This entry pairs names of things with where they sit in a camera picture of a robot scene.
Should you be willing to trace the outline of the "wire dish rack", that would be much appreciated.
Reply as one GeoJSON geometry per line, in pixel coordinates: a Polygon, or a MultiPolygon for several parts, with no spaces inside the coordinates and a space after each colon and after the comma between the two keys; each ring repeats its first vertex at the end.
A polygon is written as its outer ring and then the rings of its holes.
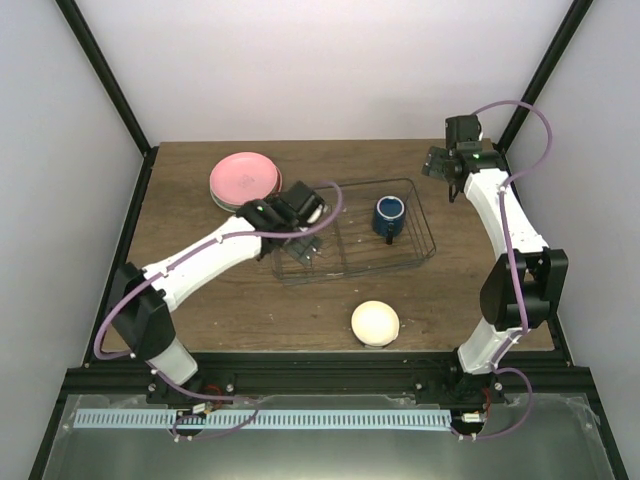
{"type": "Polygon", "coordinates": [[[340,185],[343,208],[331,226],[317,234],[305,258],[285,251],[271,256],[272,272],[295,285],[379,274],[418,267],[436,253],[436,245],[415,184],[392,178],[340,185]],[[377,202],[394,196],[405,206],[404,226],[393,240],[374,231],[377,202]]]}

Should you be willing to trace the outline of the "pink top plate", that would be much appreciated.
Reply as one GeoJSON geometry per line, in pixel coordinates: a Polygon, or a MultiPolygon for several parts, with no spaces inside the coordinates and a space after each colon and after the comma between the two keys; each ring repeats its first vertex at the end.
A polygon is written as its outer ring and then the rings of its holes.
{"type": "Polygon", "coordinates": [[[262,199],[280,187],[278,167],[265,155],[255,152],[224,157],[213,167],[209,177],[212,198],[229,206],[262,199]]]}

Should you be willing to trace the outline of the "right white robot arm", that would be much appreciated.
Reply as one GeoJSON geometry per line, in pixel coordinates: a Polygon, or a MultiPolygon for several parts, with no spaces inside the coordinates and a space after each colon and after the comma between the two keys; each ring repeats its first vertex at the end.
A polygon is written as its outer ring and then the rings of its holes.
{"type": "Polygon", "coordinates": [[[450,202],[465,196],[495,256],[479,293],[481,320],[457,349],[460,368],[444,378],[447,396],[465,403],[480,390],[477,375],[495,372],[508,350],[555,316],[569,262],[564,250],[551,248],[531,224],[497,152],[432,147],[422,173],[447,183],[450,202]]]}

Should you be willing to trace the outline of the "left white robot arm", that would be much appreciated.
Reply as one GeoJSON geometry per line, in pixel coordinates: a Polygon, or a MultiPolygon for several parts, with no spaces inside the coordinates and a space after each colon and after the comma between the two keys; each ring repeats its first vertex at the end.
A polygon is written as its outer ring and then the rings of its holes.
{"type": "Polygon", "coordinates": [[[181,403],[196,402],[204,379],[178,339],[171,317],[189,296],[227,270],[313,239],[339,214],[313,194],[300,205],[280,196],[245,203],[220,227],[182,251],[143,268],[123,265],[111,307],[94,341],[101,360],[137,358],[157,372],[181,403]]]}

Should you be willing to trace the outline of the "dark blue mug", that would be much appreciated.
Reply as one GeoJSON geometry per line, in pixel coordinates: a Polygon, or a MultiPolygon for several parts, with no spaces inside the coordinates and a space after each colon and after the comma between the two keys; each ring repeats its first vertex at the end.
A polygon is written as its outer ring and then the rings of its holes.
{"type": "Polygon", "coordinates": [[[372,230],[387,245],[392,245],[404,229],[405,218],[406,207],[400,198],[392,195],[381,197],[373,211],[372,230]]]}

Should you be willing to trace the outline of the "teal white bowl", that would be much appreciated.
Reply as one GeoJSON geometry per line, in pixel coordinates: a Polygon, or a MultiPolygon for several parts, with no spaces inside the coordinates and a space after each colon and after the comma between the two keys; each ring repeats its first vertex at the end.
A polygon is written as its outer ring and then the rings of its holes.
{"type": "Polygon", "coordinates": [[[358,305],[351,315],[351,331],[369,348],[384,348],[394,342],[400,330],[396,311],[388,304],[370,300],[358,305]]]}

